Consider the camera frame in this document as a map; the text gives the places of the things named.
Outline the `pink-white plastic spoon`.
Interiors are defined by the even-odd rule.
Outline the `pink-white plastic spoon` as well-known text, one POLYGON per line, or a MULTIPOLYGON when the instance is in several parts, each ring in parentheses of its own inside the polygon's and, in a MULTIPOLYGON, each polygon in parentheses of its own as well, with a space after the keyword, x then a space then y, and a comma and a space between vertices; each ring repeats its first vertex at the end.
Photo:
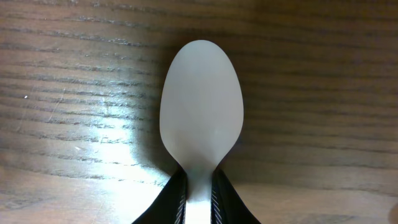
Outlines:
POLYGON ((211 222, 211 176, 243 118, 241 87, 225 52, 208 40, 184 45, 165 78, 159 121, 165 148, 187 173, 185 223, 211 222))

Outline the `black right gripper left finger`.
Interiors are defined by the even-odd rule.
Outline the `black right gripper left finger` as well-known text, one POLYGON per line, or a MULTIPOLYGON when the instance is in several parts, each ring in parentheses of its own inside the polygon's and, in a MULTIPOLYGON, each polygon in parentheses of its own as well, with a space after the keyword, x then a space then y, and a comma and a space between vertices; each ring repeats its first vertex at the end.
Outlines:
POLYGON ((184 224, 187 174, 179 167, 151 206, 132 224, 184 224))

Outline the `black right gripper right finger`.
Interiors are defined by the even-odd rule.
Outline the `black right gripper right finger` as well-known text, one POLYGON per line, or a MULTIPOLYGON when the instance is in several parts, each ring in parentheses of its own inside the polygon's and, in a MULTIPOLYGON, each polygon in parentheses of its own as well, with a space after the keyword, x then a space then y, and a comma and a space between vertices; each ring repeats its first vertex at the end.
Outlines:
POLYGON ((221 169, 211 179, 211 224, 261 224, 221 169))

